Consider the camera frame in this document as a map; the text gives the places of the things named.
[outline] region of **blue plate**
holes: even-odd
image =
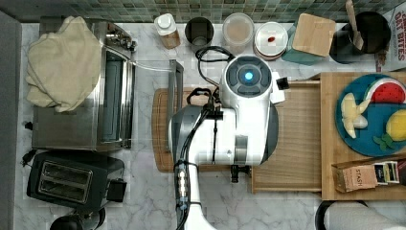
[[[376,80],[389,78],[385,75],[370,74],[360,77],[349,84],[338,98],[335,109],[335,125],[338,133],[344,142],[355,151],[366,156],[385,156],[395,153],[406,146],[406,141],[394,142],[394,149],[389,147],[386,150],[381,150],[379,145],[373,141],[373,137],[381,137],[386,133],[386,123],[389,118],[399,109],[406,109],[406,103],[370,103],[367,110],[362,114],[368,120],[368,126],[365,128],[356,128],[356,138],[352,139],[344,129],[342,122],[343,116],[341,112],[341,101],[344,97],[352,93],[356,104],[361,104],[364,101],[364,95],[368,87]]]

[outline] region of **backsplash tile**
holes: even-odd
[[[176,22],[186,23],[204,16],[214,23],[234,12],[244,12],[254,22],[295,22],[303,12],[348,21],[346,0],[65,0],[84,17],[114,22],[146,22],[164,13],[173,14]],[[385,13],[406,0],[353,0],[357,12]]]

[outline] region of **jar with wooden lid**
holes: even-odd
[[[180,38],[176,29],[176,23],[170,13],[166,13],[155,18],[154,24],[165,48],[173,49],[180,45]]]

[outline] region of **watermelon slice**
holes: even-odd
[[[395,79],[376,80],[367,89],[364,99],[376,104],[406,104],[406,88]]]

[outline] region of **wooden lid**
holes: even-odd
[[[335,22],[323,17],[302,13],[293,40],[293,49],[326,57],[335,32]]]

